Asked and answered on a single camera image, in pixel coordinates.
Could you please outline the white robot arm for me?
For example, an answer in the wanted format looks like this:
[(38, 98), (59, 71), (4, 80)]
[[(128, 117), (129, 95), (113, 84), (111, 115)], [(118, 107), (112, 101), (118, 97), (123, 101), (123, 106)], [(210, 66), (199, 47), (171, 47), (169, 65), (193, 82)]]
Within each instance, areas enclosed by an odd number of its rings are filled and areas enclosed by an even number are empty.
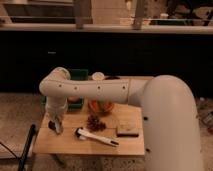
[(175, 76), (75, 81), (67, 69), (57, 67), (39, 90), (47, 97), (46, 112), (54, 116), (65, 113), (70, 96), (140, 107), (146, 171), (204, 171), (195, 99)]

